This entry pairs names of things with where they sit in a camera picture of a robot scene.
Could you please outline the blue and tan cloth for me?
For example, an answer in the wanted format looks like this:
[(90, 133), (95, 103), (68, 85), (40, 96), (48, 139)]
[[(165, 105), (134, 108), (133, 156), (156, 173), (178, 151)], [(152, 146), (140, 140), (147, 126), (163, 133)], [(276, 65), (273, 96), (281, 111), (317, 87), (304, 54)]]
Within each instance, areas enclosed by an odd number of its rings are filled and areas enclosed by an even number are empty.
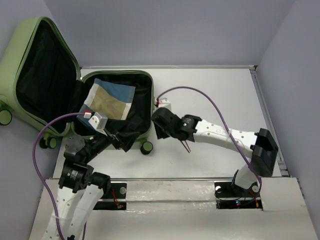
[(126, 126), (135, 90), (135, 86), (95, 78), (79, 109), (84, 115), (78, 115), (77, 118), (92, 129), (93, 127), (89, 124), (89, 112), (96, 112), (106, 116), (110, 123), (121, 123)]

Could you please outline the green hard-shell suitcase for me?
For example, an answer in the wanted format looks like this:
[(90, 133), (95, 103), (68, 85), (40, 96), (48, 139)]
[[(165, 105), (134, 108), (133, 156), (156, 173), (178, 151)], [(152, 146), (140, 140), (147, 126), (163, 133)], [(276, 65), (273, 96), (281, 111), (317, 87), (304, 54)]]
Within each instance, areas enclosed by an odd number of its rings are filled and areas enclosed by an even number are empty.
[(94, 79), (135, 87), (128, 124), (107, 121), (111, 134), (140, 132), (135, 142), (147, 155), (154, 109), (152, 76), (142, 70), (97, 70), (86, 75), (55, 23), (48, 17), (30, 17), (18, 23), (0, 62), (0, 123), (13, 117), (42, 132), (39, 146), (53, 149), (57, 137), (85, 139), (96, 134), (75, 116)]

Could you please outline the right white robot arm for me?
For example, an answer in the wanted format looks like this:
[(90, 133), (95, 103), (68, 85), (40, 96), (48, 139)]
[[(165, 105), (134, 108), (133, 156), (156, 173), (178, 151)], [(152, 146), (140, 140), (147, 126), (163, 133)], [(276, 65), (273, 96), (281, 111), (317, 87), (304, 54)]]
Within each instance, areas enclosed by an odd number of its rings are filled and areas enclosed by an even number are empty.
[(230, 183), (235, 196), (252, 192), (258, 197), (262, 179), (273, 176), (279, 147), (265, 128), (258, 132), (224, 128), (190, 114), (179, 117), (164, 107), (158, 108), (151, 120), (158, 139), (171, 137), (180, 142), (211, 144), (238, 152), (245, 164), (235, 172)]

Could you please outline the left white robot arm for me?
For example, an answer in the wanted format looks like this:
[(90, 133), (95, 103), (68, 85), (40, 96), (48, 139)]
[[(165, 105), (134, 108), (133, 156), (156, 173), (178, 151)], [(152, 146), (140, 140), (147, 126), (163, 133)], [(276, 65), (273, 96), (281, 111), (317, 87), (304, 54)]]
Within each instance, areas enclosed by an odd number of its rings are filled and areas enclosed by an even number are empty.
[(130, 132), (115, 135), (99, 133), (91, 139), (80, 135), (67, 137), (57, 196), (53, 195), (47, 183), (44, 184), (53, 211), (42, 239), (83, 239), (91, 212), (98, 210), (99, 200), (106, 197), (110, 198), (107, 209), (126, 209), (127, 204), (118, 201), (120, 188), (112, 184), (109, 175), (95, 172), (89, 162), (110, 145), (127, 152), (139, 135), (139, 132)]

